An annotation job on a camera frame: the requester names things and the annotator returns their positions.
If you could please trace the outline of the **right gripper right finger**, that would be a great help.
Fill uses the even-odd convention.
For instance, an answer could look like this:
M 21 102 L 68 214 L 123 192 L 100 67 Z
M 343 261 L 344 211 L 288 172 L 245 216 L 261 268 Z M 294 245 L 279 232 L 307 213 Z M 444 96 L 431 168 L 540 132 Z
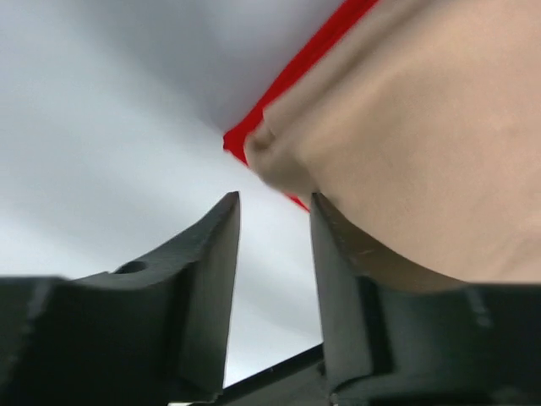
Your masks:
M 540 288 L 464 283 L 310 212 L 325 371 L 337 405 L 537 405 Z

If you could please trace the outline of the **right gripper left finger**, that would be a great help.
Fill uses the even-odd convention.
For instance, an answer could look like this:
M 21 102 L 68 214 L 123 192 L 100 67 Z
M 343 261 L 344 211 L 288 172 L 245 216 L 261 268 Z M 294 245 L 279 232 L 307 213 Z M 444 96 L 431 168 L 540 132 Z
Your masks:
M 114 272 L 1 280 L 4 405 L 211 403 L 223 390 L 240 198 Z

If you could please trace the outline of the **beige t shirt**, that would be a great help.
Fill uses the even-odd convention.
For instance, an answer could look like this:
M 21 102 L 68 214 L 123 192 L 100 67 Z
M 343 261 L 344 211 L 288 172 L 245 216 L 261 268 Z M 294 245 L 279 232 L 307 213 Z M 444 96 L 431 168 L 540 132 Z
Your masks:
M 274 189 L 324 195 L 412 263 L 540 279 L 540 4 L 379 1 L 245 143 Z

